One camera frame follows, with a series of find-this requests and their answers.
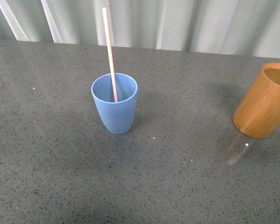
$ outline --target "orange cup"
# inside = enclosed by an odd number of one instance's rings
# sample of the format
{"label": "orange cup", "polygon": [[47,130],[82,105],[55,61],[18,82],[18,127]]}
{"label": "orange cup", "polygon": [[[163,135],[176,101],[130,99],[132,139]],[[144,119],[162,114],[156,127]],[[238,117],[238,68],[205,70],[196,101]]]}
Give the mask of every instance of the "orange cup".
{"label": "orange cup", "polygon": [[265,64],[233,114],[245,135],[265,138],[280,124],[280,63]]}

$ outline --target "table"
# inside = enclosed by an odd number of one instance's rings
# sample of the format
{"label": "table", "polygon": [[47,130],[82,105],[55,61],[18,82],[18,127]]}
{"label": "table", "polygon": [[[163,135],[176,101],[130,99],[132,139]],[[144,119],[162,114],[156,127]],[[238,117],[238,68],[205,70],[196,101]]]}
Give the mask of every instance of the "table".
{"label": "table", "polygon": [[231,120],[280,59],[113,53],[139,85],[123,135],[91,95],[106,47],[0,40],[0,223],[280,223],[280,126],[255,140]]}

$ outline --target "blue cup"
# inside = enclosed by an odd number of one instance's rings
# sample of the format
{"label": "blue cup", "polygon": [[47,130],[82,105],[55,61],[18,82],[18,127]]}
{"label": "blue cup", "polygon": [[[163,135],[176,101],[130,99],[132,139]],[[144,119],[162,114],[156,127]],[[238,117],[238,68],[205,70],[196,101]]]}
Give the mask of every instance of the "blue cup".
{"label": "blue cup", "polygon": [[91,93],[99,116],[105,127],[113,134],[126,133],[132,126],[136,113],[138,85],[125,74],[115,73],[118,102],[114,101],[111,74],[95,80]]}

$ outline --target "popsicle stick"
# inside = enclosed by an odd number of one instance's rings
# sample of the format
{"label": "popsicle stick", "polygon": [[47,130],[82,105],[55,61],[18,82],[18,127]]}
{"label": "popsicle stick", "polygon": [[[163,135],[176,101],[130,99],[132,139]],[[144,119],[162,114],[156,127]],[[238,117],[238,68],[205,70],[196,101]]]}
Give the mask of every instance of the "popsicle stick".
{"label": "popsicle stick", "polygon": [[104,18],[106,40],[107,40],[107,48],[108,48],[108,56],[109,56],[109,64],[110,64],[110,71],[111,71],[114,101],[118,102],[116,82],[115,82],[115,73],[114,73],[114,64],[113,64],[113,56],[112,56],[112,47],[111,47],[111,39],[110,39],[109,19],[108,19],[107,9],[105,7],[103,8],[103,18]]}

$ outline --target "white curtain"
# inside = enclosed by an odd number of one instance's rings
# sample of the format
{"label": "white curtain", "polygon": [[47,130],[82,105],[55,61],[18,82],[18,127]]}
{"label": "white curtain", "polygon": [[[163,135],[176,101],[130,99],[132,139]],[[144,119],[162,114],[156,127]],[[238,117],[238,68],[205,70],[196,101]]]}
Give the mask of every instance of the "white curtain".
{"label": "white curtain", "polygon": [[280,58],[280,0],[0,0],[0,39]]}

